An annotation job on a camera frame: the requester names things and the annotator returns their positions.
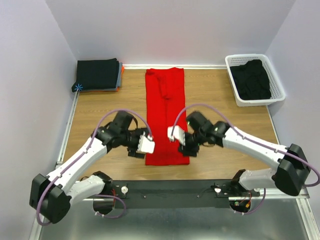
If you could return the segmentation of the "red t-shirt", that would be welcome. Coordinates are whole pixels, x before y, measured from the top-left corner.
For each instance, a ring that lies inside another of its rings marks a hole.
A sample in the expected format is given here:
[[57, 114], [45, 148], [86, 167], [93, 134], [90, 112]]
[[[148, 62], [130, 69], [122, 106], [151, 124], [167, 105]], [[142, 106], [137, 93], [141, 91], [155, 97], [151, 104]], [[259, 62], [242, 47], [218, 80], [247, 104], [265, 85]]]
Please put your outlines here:
[[179, 112], [186, 106], [185, 72], [182, 68], [148, 69], [145, 73], [147, 123], [155, 142], [145, 158], [147, 166], [188, 165], [190, 158], [178, 151], [179, 143], [168, 139]]

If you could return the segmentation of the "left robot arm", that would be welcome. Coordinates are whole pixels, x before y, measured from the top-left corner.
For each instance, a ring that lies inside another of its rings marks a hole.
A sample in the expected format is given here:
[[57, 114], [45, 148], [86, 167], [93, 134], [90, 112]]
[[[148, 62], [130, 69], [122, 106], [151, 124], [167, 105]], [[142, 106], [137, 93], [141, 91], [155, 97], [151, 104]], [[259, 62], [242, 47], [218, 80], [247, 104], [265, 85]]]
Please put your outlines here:
[[106, 125], [99, 122], [84, 145], [65, 163], [32, 180], [29, 205], [35, 209], [40, 226], [60, 222], [72, 205], [91, 196], [122, 202], [113, 180], [101, 171], [78, 181], [91, 165], [119, 146], [126, 147], [128, 155], [135, 158], [153, 153], [154, 136], [148, 122], [129, 109], [118, 108], [105, 116], [113, 113], [114, 119]]

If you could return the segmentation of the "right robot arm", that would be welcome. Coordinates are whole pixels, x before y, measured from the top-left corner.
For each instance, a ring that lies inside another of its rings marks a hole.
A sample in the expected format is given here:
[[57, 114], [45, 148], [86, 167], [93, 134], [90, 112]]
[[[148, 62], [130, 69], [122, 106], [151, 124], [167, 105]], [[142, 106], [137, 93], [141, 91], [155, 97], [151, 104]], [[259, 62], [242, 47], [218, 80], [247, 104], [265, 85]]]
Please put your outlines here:
[[232, 187], [237, 191], [277, 188], [289, 196], [300, 194], [311, 168], [299, 145], [271, 143], [247, 134], [225, 121], [212, 123], [199, 111], [189, 114], [186, 121], [193, 133], [178, 125], [167, 130], [170, 139], [178, 140], [178, 150], [183, 156], [196, 157], [200, 146], [208, 143], [236, 150], [268, 165], [267, 169], [239, 170], [231, 180]]

